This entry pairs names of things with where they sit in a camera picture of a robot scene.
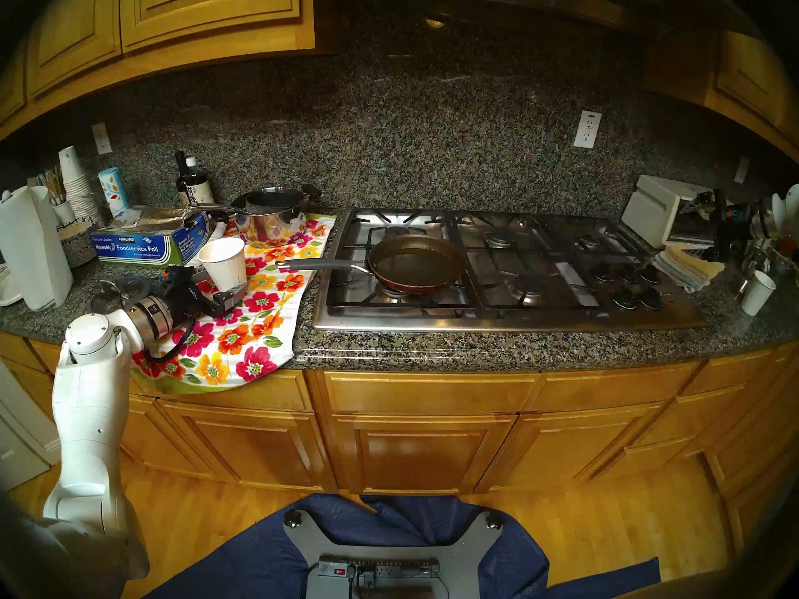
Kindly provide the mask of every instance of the dish towel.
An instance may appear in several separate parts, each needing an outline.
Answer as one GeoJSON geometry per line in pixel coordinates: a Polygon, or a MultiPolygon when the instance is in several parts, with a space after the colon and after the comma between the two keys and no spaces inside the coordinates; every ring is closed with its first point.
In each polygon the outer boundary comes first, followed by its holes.
{"type": "Polygon", "coordinates": [[[724,270],[721,262],[707,262],[685,252],[689,244],[673,244],[655,256],[652,264],[672,281],[693,294],[710,285],[710,281],[724,270]]]}
{"type": "MultiPolygon", "coordinates": [[[[143,387],[165,395],[227,391],[275,371],[294,357],[292,341],[297,312],[312,271],[282,272],[276,262],[292,258],[322,257],[335,217],[308,214],[308,227],[282,247],[244,250],[249,287],[244,298],[223,318],[203,315],[176,356],[152,363],[135,354],[132,375],[143,387]]],[[[226,236],[237,236],[234,226],[226,236]]],[[[209,298],[213,282],[198,284],[209,298]]],[[[155,342],[150,352],[162,356],[175,347],[185,327],[155,342]]]]}

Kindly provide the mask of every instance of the wooden floor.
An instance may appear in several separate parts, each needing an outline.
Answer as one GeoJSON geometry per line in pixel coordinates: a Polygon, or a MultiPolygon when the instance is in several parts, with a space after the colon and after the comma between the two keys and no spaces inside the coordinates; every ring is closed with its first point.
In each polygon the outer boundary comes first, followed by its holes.
{"type": "MultiPolygon", "coordinates": [[[[41,515],[60,466],[12,490],[41,515]]],[[[140,597],[229,538],[305,493],[265,491],[171,475],[125,462],[125,492],[150,554],[150,574],[128,582],[140,597]]],[[[732,557],[720,497],[696,459],[572,489],[500,492],[462,500],[506,511],[550,559],[550,585],[657,556],[663,580],[718,569],[732,557]]]]}

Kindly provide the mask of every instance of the gray silicone handle grip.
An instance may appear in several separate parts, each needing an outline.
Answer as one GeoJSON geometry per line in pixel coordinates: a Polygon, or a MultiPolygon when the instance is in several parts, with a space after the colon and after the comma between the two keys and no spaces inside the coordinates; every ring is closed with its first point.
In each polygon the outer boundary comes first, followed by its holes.
{"type": "Polygon", "coordinates": [[[353,261],[329,260],[326,257],[314,257],[307,260],[285,260],[277,262],[277,268],[281,270],[348,270],[349,268],[355,268],[355,270],[369,273],[366,268],[353,261]]]}

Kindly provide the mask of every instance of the gas stovetop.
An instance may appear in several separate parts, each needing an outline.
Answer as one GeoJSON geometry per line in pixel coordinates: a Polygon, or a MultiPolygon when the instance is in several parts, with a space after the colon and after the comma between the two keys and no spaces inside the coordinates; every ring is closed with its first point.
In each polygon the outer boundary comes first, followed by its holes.
{"type": "Polygon", "coordinates": [[[384,287],[355,269],[323,271],[314,328],[341,331],[622,331],[707,322],[649,253],[607,219],[510,212],[348,212],[329,257],[366,260],[390,236],[452,241],[466,273],[431,294],[384,287]]]}

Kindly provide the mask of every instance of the range hood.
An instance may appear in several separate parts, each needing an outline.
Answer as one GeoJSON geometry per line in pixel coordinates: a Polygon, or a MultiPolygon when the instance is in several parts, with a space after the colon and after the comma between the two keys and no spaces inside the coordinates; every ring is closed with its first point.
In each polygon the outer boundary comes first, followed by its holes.
{"type": "Polygon", "coordinates": [[[675,27],[723,28],[757,35],[725,0],[411,0],[421,10],[458,20],[519,27],[529,9],[577,17],[634,34],[675,27]]]}

